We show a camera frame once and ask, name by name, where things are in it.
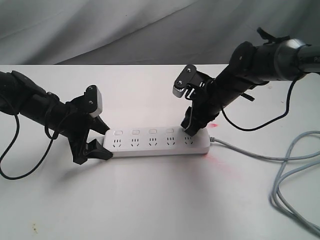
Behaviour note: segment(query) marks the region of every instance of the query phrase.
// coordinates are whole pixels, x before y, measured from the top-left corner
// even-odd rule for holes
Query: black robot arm
[[[261,46],[247,41],[240,44],[229,65],[216,78],[197,71],[194,65],[187,65],[175,80],[173,94],[178,98],[185,94],[185,98],[192,101],[181,123],[188,135],[193,136],[206,127],[239,96],[253,101],[254,98],[245,93],[247,90],[269,81],[291,81],[291,92],[297,80],[308,73],[320,72],[320,46],[289,36],[275,38],[261,28],[257,31],[268,42]]]
[[[113,156],[96,139],[87,143],[90,130],[103,135],[109,130],[99,117],[102,97],[95,85],[89,86],[84,95],[62,103],[58,96],[46,92],[25,75],[17,71],[0,72],[0,111],[9,115],[20,113],[43,125],[50,139],[56,139],[58,134],[66,136],[73,162],[77,164],[91,158],[108,160]]]

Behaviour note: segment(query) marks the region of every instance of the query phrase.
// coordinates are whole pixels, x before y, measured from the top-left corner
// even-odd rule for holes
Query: white power strip
[[[206,154],[210,137],[205,128],[192,137],[180,126],[121,128],[108,130],[103,146],[114,158]]]

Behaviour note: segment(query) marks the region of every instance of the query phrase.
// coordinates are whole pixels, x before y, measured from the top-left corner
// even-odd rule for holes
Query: power cord
[[[222,103],[221,103],[221,98],[219,96],[219,91],[218,91],[218,101],[220,101],[220,107],[221,107],[221,112],[225,118],[225,120],[227,120],[227,122],[229,124],[231,124],[233,127],[235,127],[236,129],[238,130],[241,130],[241,131],[244,131],[244,132],[253,132],[253,131],[256,131],[256,130],[259,130],[259,129],[262,129],[264,128],[265,126],[269,125],[269,124],[272,124],[273,122],[279,120],[279,119],[283,119],[285,116],[288,115],[289,113],[289,109],[290,109],[290,98],[291,98],[291,93],[292,93],[292,90],[294,89],[294,86],[296,84],[296,82],[300,79],[299,76],[297,76],[290,84],[290,87],[289,87],[289,90],[288,90],[288,93],[287,93],[287,96],[286,96],[286,102],[285,102],[285,112],[280,115],[280,116],[277,116],[275,117],[274,119],[270,120],[270,121],[267,121],[266,123],[260,125],[260,126],[257,126],[257,127],[254,127],[254,128],[242,128],[242,127],[239,127],[238,125],[234,124],[226,115],[226,112],[224,110],[224,107],[222,106]],[[215,86],[218,87],[216,81],[214,80],[213,81]]]
[[[309,154],[309,155],[305,155],[305,156],[290,157],[291,152],[292,152],[294,146],[296,145],[296,143],[300,139],[302,139],[306,136],[312,135],[312,134],[320,134],[320,131],[307,131],[307,132],[304,132],[304,133],[300,134],[299,136],[297,136],[290,144],[290,146],[286,152],[285,157],[270,157],[270,156],[263,156],[263,155],[255,154],[255,153],[243,150],[241,148],[238,148],[236,146],[233,146],[225,141],[219,140],[214,137],[210,137],[210,142],[222,144],[229,149],[232,149],[234,151],[237,151],[241,154],[247,155],[252,158],[261,159],[261,160],[269,160],[269,161],[282,161],[281,167],[280,167],[280,169],[274,179],[274,183],[273,183],[273,187],[272,187],[272,191],[271,191],[271,195],[270,195],[270,202],[272,203],[272,206],[274,208],[276,208],[279,212],[281,212],[282,214],[293,219],[297,223],[303,225],[307,231],[320,237],[320,226],[306,220],[300,213],[298,213],[288,203],[288,201],[284,198],[284,196],[282,195],[282,193],[280,191],[280,184],[284,179],[286,179],[287,177],[289,177],[295,173],[298,173],[300,171],[306,170],[308,168],[311,168],[315,165],[320,164],[320,159],[318,159],[318,160],[315,160],[313,162],[310,162],[308,164],[305,164],[301,167],[298,167],[296,169],[293,169],[293,170],[288,171],[285,174],[283,174],[288,161],[306,160],[306,159],[314,158],[314,157],[317,157],[320,155],[320,151],[318,151],[313,154]]]
[[[8,176],[6,175],[2,168],[1,168],[1,162],[2,160],[4,159],[4,157],[7,155],[7,153],[9,152],[9,150],[12,148],[12,146],[15,144],[17,138],[18,138],[18,135],[19,135],[19,131],[20,131],[20,122],[19,122],[19,117],[18,117],[18,114],[16,113],[14,107],[11,105],[11,103],[2,95],[0,94],[0,98],[2,98],[6,104],[11,108],[12,112],[13,112],[13,115],[14,115],[14,118],[15,118],[15,122],[16,122],[16,129],[15,129],[15,134],[14,134],[14,137],[12,139],[12,141],[10,142],[9,146],[5,149],[5,151],[3,152],[3,154],[0,156],[0,175],[2,177],[4,177],[5,179],[8,179],[8,180],[18,180],[18,179],[23,179],[27,176],[29,176],[30,174],[32,174],[41,164],[42,162],[45,160],[46,156],[48,155],[49,153],[49,150],[54,142],[55,139],[57,139],[57,136],[59,134],[59,128],[61,126],[61,124],[63,123],[63,121],[69,116],[69,114],[67,114],[62,120],[61,122],[58,124],[58,127],[56,128],[56,130],[54,131],[53,133],[53,136],[50,138],[50,142],[49,142],[49,145],[48,147],[46,148],[42,158],[40,159],[40,161],[35,165],[35,167],[33,169],[31,169],[29,172],[23,174],[23,175],[20,175],[20,176]]]

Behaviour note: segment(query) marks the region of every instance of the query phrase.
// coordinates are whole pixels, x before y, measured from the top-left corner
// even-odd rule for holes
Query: gray backdrop
[[[319,0],[0,0],[0,64],[224,64],[262,27],[320,44]]]

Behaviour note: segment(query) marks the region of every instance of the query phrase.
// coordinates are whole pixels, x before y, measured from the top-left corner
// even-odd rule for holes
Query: table surface
[[[95,84],[103,99],[101,118],[111,128],[176,126],[190,102],[172,86],[182,65],[0,66],[19,71],[62,102]],[[225,65],[199,65],[215,77]],[[289,82],[271,82],[226,108],[239,126],[252,128],[285,110]],[[308,75],[294,87],[289,115],[261,130],[241,132],[220,115],[211,136],[240,148],[283,157],[298,134],[320,130],[320,77]],[[15,132],[12,116],[0,114],[0,153]],[[28,172],[49,139],[44,127],[20,117],[20,136],[2,162],[10,176]],[[293,151],[319,150],[309,137]],[[300,163],[288,164],[288,169]],[[213,144],[207,155],[90,159],[72,162],[68,140],[60,136],[45,162],[27,178],[0,178],[0,239],[112,240],[275,240],[316,239],[273,209],[268,201],[279,163],[250,158]],[[317,167],[281,185],[287,200],[309,221],[320,223]]]

